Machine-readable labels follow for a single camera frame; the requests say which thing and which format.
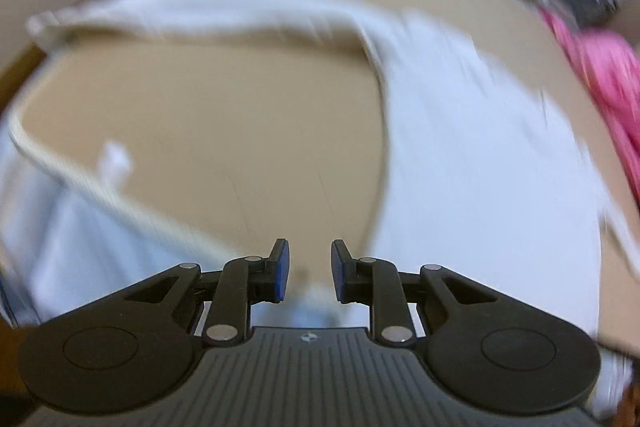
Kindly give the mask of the white small garment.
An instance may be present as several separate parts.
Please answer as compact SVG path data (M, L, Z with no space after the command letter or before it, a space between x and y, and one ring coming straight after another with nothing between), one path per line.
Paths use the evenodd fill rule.
M146 38L276 32L355 41L384 90L387 174L364 257L444 267L582 329L596 344L600 228L631 265L626 219L550 98L527 92L431 17L358 0L90 0L28 23L50 48L76 30ZM176 389L137 409L38 407L31 426L592 426L581 407L506 415L440 387L409 349L367 327L255 327L204 351ZM603 378L602 367L596 384Z

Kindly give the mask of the pink floral blanket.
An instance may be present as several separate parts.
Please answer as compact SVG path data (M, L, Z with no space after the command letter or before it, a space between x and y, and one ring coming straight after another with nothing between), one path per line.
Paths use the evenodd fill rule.
M573 30L547 9L539 14L597 105L631 192L638 197L640 69L636 51L614 31Z

